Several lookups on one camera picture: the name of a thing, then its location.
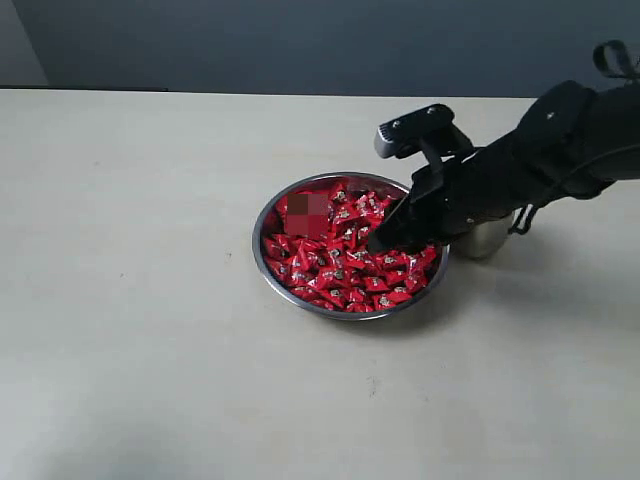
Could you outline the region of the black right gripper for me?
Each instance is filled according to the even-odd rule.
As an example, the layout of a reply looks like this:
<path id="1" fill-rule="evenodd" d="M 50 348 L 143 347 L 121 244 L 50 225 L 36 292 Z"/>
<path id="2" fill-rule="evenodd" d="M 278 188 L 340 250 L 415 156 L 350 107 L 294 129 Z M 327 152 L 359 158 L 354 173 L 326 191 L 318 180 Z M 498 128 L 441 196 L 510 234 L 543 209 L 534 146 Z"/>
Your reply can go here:
<path id="1" fill-rule="evenodd" d="M 449 243 L 472 227 L 542 199 L 553 177 L 517 157 L 509 144 L 491 144 L 465 160 L 443 163 L 441 181 L 425 166 L 412 177 L 410 195 L 393 200 L 369 234 L 370 252 L 413 252 Z"/>

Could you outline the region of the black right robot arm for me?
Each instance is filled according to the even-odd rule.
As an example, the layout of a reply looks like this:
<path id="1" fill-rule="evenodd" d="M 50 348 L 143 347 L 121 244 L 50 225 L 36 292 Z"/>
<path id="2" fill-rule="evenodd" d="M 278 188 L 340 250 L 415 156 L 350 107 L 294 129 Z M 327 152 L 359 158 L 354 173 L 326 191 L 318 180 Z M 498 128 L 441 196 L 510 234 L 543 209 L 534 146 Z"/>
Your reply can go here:
<path id="1" fill-rule="evenodd" d="M 639 87 L 596 92 L 563 82 L 512 131 L 481 147 L 455 125 L 448 106 L 434 104 L 381 124 L 375 149 L 382 158 L 421 153 L 427 163 L 369 235 L 370 251 L 448 245 L 513 212 L 519 216 L 508 231 L 523 235 L 551 202 L 590 200 L 638 179 Z"/>

